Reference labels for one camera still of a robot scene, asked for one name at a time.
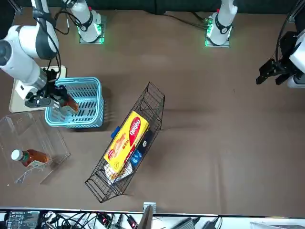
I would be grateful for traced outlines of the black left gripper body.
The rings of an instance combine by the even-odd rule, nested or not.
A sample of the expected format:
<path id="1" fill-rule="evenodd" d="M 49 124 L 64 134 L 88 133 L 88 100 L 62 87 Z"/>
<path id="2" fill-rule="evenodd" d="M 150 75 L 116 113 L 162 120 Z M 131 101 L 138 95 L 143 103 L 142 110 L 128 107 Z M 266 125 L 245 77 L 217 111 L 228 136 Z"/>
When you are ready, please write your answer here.
<path id="1" fill-rule="evenodd" d="M 276 47 L 275 62 L 276 73 L 280 74 L 293 74 L 297 71 L 297 67 L 289 59 L 295 49 L 298 33 L 295 31 L 288 31 L 280 38 Z"/>

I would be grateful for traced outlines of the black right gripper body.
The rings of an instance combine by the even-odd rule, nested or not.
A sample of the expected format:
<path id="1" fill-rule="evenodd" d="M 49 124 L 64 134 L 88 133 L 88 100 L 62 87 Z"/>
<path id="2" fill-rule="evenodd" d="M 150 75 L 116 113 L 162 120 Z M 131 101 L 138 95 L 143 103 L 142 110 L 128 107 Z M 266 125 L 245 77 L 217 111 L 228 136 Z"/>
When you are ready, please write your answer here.
<path id="1" fill-rule="evenodd" d="M 46 84 L 39 90 L 39 95 L 60 95 L 60 91 L 55 85 L 57 79 L 47 81 Z"/>

